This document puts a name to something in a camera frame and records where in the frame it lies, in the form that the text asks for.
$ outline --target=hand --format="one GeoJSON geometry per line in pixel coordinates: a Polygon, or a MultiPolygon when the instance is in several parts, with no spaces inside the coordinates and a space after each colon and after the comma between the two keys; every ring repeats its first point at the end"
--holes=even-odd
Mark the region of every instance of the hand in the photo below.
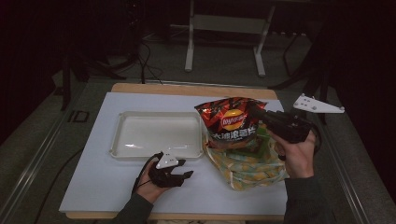
{"type": "Polygon", "coordinates": [[[154,161],[151,161],[146,167],[137,185],[136,193],[145,198],[147,201],[154,203],[157,199],[170,188],[160,188],[153,184],[149,178],[149,169],[154,161]]]}
{"type": "Polygon", "coordinates": [[[276,140],[275,151],[286,156],[285,166],[290,178],[308,178],[314,175],[314,149],[316,137],[309,132],[304,142],[291,144],[272,132],[268,132],[276,140]]]}

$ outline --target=sleeve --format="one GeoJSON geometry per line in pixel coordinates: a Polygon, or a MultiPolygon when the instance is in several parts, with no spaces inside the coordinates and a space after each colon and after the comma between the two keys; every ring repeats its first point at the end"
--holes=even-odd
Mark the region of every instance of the sleeve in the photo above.
{"type": "Polygon", "coordinates": [[[146,223],[154,205],[139,194],[134,193],[124,208],[114,217],[111,224],[143,224],[146,223]]]}
{"type": "Polygon", "coordinates": [[[335,223],[332,209],[324,198],[318,180],[285,179],[288,201],[284,223],[335,223]]]}

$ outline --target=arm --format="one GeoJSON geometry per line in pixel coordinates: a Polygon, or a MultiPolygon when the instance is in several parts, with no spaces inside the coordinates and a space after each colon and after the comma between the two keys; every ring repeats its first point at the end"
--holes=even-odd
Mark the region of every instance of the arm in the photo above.
{"type": "Polygon", "coordinates": [[[285,179],[288,201],[284,223],[335,223],[332,209],[314,177],[315,135],[310,132],[304,142],[290,144],[269,134],[276,140],[276,152],[286,156],[285,167],[290,175],[285,179]]]}
{"type": "Polygon", "coordinates": [[[153,162],[146,167],[142,177],[139,180],[137,190],[132,193],[131,199],[124,208],[114,217],[112,224],[142,224],[146,223],[153,204],[169,188],[159,188],[149,179],[149,168],[153,162]]]}

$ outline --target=person's left hand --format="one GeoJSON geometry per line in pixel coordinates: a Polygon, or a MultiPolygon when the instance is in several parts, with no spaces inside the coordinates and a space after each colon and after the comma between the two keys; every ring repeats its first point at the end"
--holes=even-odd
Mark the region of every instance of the person's left hand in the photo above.
{"type": "Polygon", "coordinates": [[[149,169],[154,161],[151,161],[146,167],[145,171],[140,177],[139,184],[137,185],[136,193],[145,198],[147,201],[154,203],[157,199],[170,188],[160,188],[153,184],[149,178],[149,169]]]}

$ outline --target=person's right hand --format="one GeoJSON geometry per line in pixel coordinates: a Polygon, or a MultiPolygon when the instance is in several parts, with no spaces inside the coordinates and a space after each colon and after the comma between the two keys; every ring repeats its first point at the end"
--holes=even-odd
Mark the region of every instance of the person's right hand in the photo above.
{"type": "Polygon", "coordinates": [[[286,156],[285,166],[290,178],[308,178],[314,175],[314,149],[316,137],[309,132],[304,142],[291,144],[276,134],[268,131],[276,140],[275,151],[286,156]]]}

